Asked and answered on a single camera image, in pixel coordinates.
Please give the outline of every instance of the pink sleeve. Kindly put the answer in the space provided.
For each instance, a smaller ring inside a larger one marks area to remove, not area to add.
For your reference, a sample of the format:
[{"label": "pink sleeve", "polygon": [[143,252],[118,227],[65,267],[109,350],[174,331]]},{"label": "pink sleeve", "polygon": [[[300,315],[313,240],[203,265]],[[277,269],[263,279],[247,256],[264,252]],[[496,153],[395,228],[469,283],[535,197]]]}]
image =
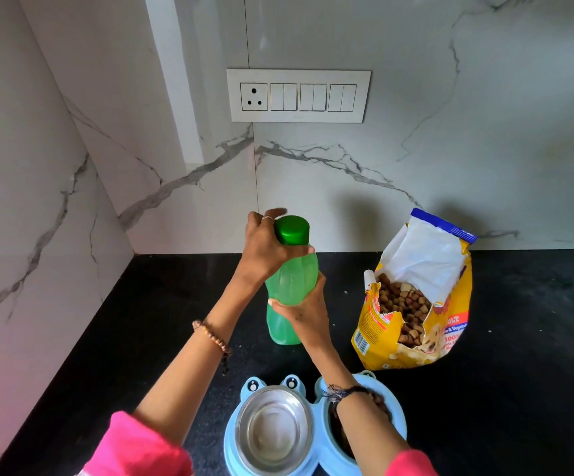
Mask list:
[{"label": "pink sleeve", "polygon": [[395,457],[386,470],[386,476],[437,476],[437,472],[424,453],[406,449]]},{"label": "pink sleeve", "polygon": [[110,427],[85,464],[90,476],[191,476],[192,462],[185,449],[124,412],[110,418]]}]

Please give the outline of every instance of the green water bottle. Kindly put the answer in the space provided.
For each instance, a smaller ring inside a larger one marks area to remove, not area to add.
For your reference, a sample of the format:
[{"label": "green water bottle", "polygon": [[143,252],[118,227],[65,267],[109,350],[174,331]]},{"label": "green water bottle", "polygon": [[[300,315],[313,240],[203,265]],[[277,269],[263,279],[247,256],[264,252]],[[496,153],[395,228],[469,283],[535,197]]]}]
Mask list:
[{"label": "green water bottle", "polygon": [[[307,246],[309,222],[296,215],[285,215],[274,223],[276,238],[284,246]],[[285,305],[302,302],[315,287],[318,278],[318,257],[308,254],[287,261],[272,277],[266,280],[269,297]],[[276,344],[300,344],[291,323],[267,304],[267,327]]]}]

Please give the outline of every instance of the hand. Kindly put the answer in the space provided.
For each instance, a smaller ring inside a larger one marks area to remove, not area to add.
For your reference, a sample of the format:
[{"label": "hand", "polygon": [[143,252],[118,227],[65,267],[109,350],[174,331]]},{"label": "hand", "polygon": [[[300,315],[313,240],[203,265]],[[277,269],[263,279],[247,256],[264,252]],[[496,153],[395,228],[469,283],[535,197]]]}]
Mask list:
[{"label": "hand", "polygon": [[265,218],[257,212],[248,214],[245,248],[236,268],[248,283],[260,286],[288,260],[313,254],[313,247],[283,246],[276,239],[274,219],[286,213],[287,209],[269,209]]},{"label": "hand", "polygon": [[325,281],[325,276],[319,271],[314,289],[298,305],[286,306],[276,299],[269,299],[268,301],[272,309],[291,322],[293,330],[304,344],[307,352],[312,349],[332,347],[329,316],[323,295]]}]

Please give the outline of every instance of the power socket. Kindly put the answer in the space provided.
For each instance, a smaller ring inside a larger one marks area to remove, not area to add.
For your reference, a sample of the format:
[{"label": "power socket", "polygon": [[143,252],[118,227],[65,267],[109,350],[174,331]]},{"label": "power socket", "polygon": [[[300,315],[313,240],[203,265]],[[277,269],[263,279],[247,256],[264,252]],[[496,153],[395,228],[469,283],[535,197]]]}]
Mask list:
[{"label": "power socket", "polygon": [[241,107],[243,110],[267,111],[267,84],[242,83]]}]

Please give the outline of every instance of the yellow bag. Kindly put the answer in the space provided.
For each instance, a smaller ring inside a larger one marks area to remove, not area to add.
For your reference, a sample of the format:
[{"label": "yellow bag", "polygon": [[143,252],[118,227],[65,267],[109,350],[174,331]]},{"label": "yellow bag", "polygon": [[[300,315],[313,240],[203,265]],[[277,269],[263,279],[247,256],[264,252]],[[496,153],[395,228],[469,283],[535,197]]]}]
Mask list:
[{"label": "yellow bag", "polygon": [[[472,259],[468,246],[476,237],[462,229],[413,209],[411,219],[384,249],[376,271],[364,272],[366,299],[351,338],[366,369],[415,368],[445,356],[468,325],[472,294]],[[380,313],[376,277],[407,282],[432,303],[423,323],[419,346],[397,340],[404,320],[401,312]]]}]

